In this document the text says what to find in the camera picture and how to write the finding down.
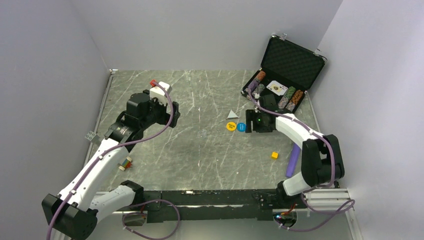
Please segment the blue round button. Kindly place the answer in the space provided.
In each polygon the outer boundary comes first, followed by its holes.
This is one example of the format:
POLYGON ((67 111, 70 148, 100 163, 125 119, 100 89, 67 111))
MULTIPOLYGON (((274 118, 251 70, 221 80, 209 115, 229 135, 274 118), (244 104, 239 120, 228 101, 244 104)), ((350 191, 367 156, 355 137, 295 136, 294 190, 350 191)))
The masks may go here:
POLYGON ((246 125, 245 123, 243 123, 243 122, 239 122, 239 123, 236 125, 236 129, 237 129, 239 132, 245 132, 245 131, 246 131, 246 129, 247 129, 247 125, 246 125))

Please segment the yellow round button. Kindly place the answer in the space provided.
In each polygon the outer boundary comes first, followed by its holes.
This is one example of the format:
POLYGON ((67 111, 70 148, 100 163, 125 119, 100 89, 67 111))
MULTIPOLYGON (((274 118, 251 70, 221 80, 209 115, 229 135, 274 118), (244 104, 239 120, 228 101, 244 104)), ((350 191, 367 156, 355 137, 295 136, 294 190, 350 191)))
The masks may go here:
POLYGON ((233 131, 235 131, 235 130, 237 129, 237 124, 236 124, 235 122, 230 121, 230 122, 228 122, 228 123, 226 124, 226 129, 227 129, 228 131, 233 132, 233 131))

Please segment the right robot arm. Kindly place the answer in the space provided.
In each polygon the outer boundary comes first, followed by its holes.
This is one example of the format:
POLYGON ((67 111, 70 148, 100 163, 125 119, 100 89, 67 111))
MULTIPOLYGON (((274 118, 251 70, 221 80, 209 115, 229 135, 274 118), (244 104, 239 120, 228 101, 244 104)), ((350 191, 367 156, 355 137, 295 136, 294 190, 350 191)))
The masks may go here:
POLYGON ((300 148, 300 172, 278 184, 281 190, 276 193, 275 199, 280 207, 288 208, 295 202, 296 195, 317 187, 330 187, 334 181, 345 176, 340 143, 335 135, 324 135, 313 130, 292 113, 277 113, 261 107, 255 100, 252 102, 261 113, 272 116, 276 131, 300 148))

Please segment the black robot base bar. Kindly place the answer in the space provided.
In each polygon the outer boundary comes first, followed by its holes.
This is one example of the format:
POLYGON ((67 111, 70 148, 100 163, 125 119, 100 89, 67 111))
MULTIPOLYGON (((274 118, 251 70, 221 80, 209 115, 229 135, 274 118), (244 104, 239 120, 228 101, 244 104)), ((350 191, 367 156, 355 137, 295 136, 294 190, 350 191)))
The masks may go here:
POLYGON ((228 189, 146 190, 143 199, 120 210, 143 210, 147 214, 148 223, 162 223, 176 220, 271 221, 275 214, 305 208, 299 195, 282 197, 276 189, 228 189))

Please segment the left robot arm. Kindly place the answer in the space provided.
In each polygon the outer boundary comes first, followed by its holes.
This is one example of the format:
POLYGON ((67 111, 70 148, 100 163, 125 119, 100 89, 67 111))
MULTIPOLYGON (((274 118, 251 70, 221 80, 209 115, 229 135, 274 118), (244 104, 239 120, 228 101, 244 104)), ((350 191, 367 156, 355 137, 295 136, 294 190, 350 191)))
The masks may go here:
POLYGON ((144 203, 144 189, 130 180, 100 197, 95 195, 112 169, 136 144, 147 140, 145 130, 154 124, 174 128, 180 115, 179 104, 167 93, 144 90, 132 94, 81 172, 57 195, 47 194, 43 199, 46 239, 58 234, 60 239, 85 240, 113 212, 124 207, 139 209, 144 203))

